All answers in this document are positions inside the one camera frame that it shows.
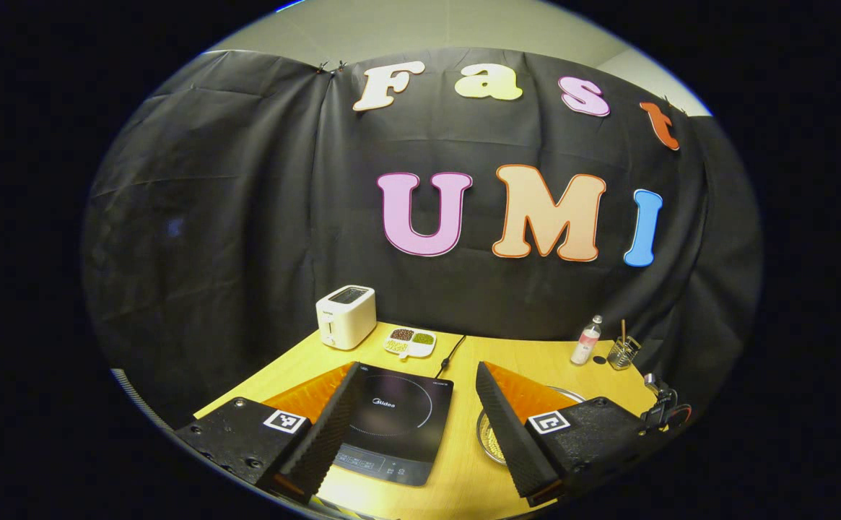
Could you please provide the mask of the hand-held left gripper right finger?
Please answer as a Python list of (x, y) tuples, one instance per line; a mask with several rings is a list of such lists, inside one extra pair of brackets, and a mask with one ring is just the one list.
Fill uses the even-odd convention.
[(476, 391), (516, 490), (530, 506), (588, 493), (663, 441), (660, 427), (607, 397), (576, 404), (495, 363), (479, 363)]

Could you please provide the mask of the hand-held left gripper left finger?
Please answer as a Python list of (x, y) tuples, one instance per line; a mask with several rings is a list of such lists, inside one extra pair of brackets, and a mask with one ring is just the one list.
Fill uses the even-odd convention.
[(362, 365), (347, 363), (264, 402), (229, 399), (175, 434), (253, 486), (306, 504), (336, 458), (361, 391)]

